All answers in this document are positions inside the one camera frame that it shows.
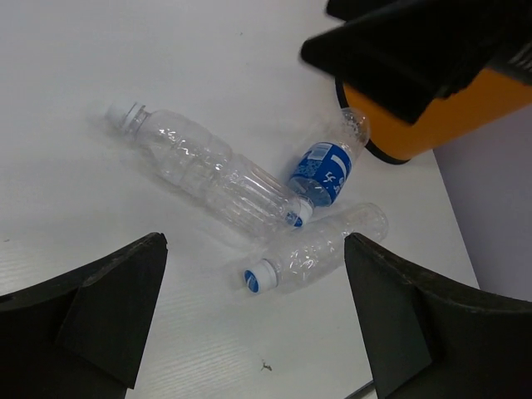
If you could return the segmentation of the clear bottle blue cap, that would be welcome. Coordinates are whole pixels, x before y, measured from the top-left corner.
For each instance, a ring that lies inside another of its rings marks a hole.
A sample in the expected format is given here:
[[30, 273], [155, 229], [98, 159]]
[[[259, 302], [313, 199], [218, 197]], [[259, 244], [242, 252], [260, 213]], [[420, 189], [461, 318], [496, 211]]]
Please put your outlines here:
[[253, 294], [291, 293], [306, 288], [344, 264], [344, 241], [359, 233], [380, 243], [389, 223], [375, 204], [356, 204], [271, 241], [243, 271]]

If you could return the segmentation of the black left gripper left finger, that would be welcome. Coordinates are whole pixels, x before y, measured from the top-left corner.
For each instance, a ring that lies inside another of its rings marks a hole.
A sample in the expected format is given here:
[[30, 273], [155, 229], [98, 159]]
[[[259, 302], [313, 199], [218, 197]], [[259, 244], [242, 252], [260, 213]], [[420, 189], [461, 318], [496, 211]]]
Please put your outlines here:
[[161, 233], [1, 297], [3, 398], [123, 398], [140, 370], [168, 255]]

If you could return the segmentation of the clear bottle white cap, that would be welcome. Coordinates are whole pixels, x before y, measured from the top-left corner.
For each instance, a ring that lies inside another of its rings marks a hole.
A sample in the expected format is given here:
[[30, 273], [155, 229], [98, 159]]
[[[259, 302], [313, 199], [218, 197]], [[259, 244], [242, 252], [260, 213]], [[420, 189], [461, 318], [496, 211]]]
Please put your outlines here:
[[250, 239], [304, 226], [313, 207], [270, 173], [181, 114], [115, 103], [106, 119], [164, 182]]

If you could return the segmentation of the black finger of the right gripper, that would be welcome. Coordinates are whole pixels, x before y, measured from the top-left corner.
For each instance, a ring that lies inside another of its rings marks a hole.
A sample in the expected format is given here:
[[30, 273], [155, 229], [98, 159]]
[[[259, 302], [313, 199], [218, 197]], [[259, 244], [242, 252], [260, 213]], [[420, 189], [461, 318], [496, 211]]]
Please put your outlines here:
[[529, 1], [331, 1], [327, 12], [343, 25], [306, 40], [301, 59], [409, 125], [488, 67], [515, 76], [530, 52]]

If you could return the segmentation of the blue label plastic bottle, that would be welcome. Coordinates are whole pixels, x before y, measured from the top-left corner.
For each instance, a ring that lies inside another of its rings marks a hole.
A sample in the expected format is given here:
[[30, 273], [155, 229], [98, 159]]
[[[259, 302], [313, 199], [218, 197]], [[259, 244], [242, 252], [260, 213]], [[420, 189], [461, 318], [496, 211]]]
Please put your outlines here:
[[288, 186], [313, 207], [328, 207], [347, 182], [371, 129], [367, 117], [351, 107], [315, 120], [310, 128], [313, 143], [295, 166]]

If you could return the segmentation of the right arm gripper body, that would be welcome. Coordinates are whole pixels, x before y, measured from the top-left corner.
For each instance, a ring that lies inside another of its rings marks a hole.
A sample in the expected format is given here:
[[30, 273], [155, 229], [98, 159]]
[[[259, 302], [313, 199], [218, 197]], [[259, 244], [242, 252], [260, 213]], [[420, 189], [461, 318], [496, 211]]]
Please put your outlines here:
[[502, 46], [490, 61], [490, 69], [531, 85], [531, 37]]

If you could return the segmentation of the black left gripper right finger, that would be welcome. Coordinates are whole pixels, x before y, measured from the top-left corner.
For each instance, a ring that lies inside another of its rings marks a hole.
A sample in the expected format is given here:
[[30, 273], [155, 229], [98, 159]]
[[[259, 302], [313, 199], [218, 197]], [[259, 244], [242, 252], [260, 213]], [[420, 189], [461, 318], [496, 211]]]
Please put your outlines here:
[[528, 398], [531, 304], [403, 259], [361, 234], [344, 258], [380, 398]]

